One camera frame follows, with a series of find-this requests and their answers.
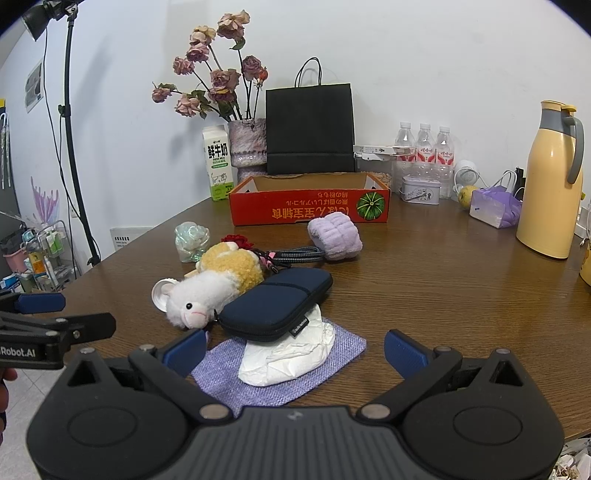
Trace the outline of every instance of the purple woven cloth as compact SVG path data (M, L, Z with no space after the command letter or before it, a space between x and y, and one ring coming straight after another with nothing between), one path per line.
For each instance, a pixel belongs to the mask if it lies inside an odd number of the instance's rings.
M231 338L220 343L205 355L205 358L191 372L197 385L207 394L217 398L232 409L237 416L245 405L258 407L277 407L308 393L322 382L332 377L365 350L364 338L335 327L335 344L318 368L289 380L268 387L253 387L238 379L238 368L246 341Z

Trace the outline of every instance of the brown tabletop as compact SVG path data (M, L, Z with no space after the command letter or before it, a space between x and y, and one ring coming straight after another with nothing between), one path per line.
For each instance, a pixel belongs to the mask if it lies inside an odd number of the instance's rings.
M111 312L113 338L96 342L105 356L125 356L142 343L164 345L180 334L152 304L161 278L192 270L178 260L174 228L192 220L212 243L229 233L261 249L310 244L306 225L235 228L226 200L204 200L150 230L66 288L65 314ZM325 264L334 278L325 316L367 339L365 353L294 405L348 404L357 409L400 382L383 354L397 328L432 348L453 345L464 356L512 349L558 415L567 438L591 432L591 287L580 277L583 250L543 257L471 218L452 201L408 205L392 199L389 220L358 225L358 259ZM224 334L219 326L213 343Z

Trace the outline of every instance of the wall outlet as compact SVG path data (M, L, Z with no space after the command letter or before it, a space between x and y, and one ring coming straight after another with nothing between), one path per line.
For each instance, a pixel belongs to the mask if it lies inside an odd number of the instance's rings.
M112 228L111 232L111 239L113 240L113 245L115 247L115 251L121 250L125 245L132 242L139 236L142 236L148 230L151 230L152 227L147 226L130 226L124 228Z

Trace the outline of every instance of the red cardboard box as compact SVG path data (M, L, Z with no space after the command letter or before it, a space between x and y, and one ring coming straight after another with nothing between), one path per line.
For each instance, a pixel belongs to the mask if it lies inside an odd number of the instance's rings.
M386 222L390 190L370 173L249 177L230 192L232 222L270 225L343 212L354 222Z

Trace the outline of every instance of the thermos handle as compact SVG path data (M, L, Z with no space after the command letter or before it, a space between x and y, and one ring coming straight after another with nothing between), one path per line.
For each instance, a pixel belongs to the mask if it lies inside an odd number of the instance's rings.
M563 118L565 125L570 127L574 126L574 157L573 166L570 167L569 176L566 177L566 181L573 184L577 181L579 172L581 171L581 165L583 164L583 149L585 146L585 135L583 131L583 124L581 120L575 116L565 116Z

